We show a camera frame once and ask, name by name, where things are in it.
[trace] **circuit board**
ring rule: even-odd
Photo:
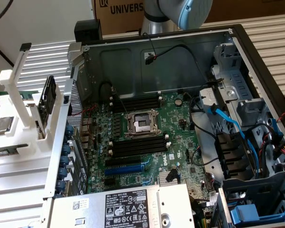
[[[148,162],[144,172],[129,173],[123,175],[105,176],[105,161],[111,159],[108,156],[109,138],[114,133],[114,120],[120,121],[119,137],[116,141],[129,140],[124,133],[127,131],[127,120],[124,117],[126,113],[113,114],[108,106],[97,107],[89,116],[85,114],[83,118],[83,129],[87,130],[85,124],[92,121],[97,122],[97,128],[91,129],[97,131],[95,135],[100,137],[97,140],[97,149],[94,150],[93,143],[85,143],[87,158],[89,160],[89,177],[87,193],[102,192],[130,186],[154,185],[159,183],[159,174],[176,168],[180,174],[181,183],[186,183],[189,193],[197,199],[208,197],[206,187],[201,187],[201,181],[205,180],[203,167],[195,166],[188,161],[186,153],[190,155],[197,149],[198,140],[195,131],[189,130],[189,102],[182,101],[181,105],[176,105],[176,99],[183,99],[182,95],[177,93],[162,94],[161,108],[156,109],[158,128],[162,134],[169,135],[171,147],[166,152],[145,154],[141,156],[142,162]],[[105,186],[104,179],[115,178],[115,186]]]

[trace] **motherboard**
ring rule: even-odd
[[[123,104],[123,112],[119,113],[112,111],[109,104],[85,107],[91,110],[84,113],[81,127],[81,141],[89,161],[87,193],[164,186],[171,184],[166,177],[176,170],[178,178],[172,183],[186,183],[193,198],[209,196],[211,185],[207,185],[203,167],[191,162],[199,145],[195,131],[190,130],[189,101],[178,93],[161,94],[159,99],[160,107],[148,110],[128,111]],[[131,154],[123,145],[129,141],[137,142],[129,144],[137,148]],[[120,165],[118,161],[122,160],[139,163],[135,166],[139,170],[123,173],[123,169],[134,166]],[[202,162],[200,156],[195,160]]]

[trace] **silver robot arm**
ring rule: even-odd
[[[206,20],[213,0],[145,0],[142,34],[198,29]]]

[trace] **warning label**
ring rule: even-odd
[[[148,228],[147,190],[105,196],[105,228]]]

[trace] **black metal frame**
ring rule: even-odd
[[[285,97],[281,92],[280,88],[276,84],[274,78],[272,77],[271,73],[269,72],[267,66],[263,62],[261,56],[259,55],[258,51],[254,47],[252,41],[250,40],[248,34],[244,30],[243,26],[240,24],[236,25],[229,25],[229,26],[218,26],[218,27],[210,27],[210,28],[201,28],[201,29],[193,29],[193,30],[186,30],[186,31],[178,31],[178,32],[169,32],[169,33],[162,33],[162,34],[155,34],[150,35],[150,37],[158,38],[158,37],[166,37],[171,35],[180,35],[180,34],[188,34],[188,33],[199,33],[203,31],[217,31],[217,30],[224,30],[224,29],[232,29],[233,34],[230,34],[232,37],[236,37],[245,52],[246,57],[248,58],[251,66],[253,67],[256,76],[260,80],[263,88],[271,100],[271,103],[276,110],[277,114],[281,116],[285,112]],[[90,41],[86,42],[85,45],[95,45],[95,44],[104,44],[104,43],[115,43],[115,42],[126,42],[126,41],[135,41],[140,39],[146,39],[143,36],[137,37],[128,37],[128,38],[114,38],[114,39],[106,39],[106,40],[98,40],[98,41]],[[246,78],[247,84],[252,90],[252,94],[257,96],[257,91],[253,86],[251,79],[248,77]],[[285,118],[283,118],[282,123],[285,127]]]

